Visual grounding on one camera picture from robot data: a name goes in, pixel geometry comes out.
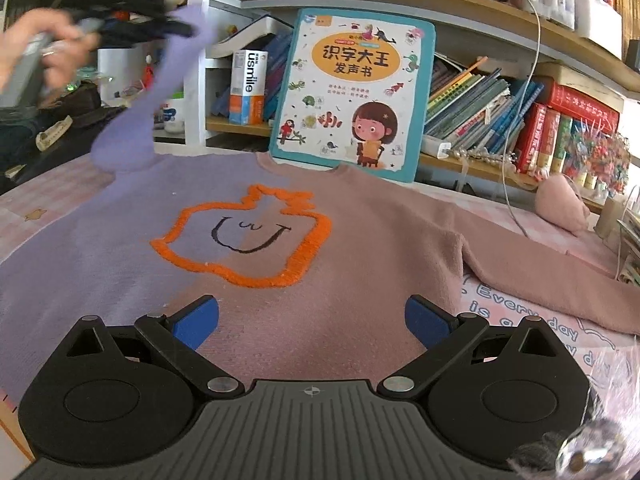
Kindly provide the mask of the person's left hand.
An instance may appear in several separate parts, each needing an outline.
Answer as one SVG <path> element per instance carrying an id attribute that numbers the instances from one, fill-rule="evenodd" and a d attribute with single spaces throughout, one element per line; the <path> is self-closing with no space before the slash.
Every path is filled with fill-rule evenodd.
<path id="1" fill-rule="evenodd" d="M 51 90 L 63 89 L 85 66 L 89 54 L 100 45 L 100 35 L 76 26 L 62 10 L 32 9 L 1 34 L 1 90 L 8 84 L 14 65 L 28 44 L 40 32 L 51 34 L 50 46 L 43 50 L 44 82 Z"/>

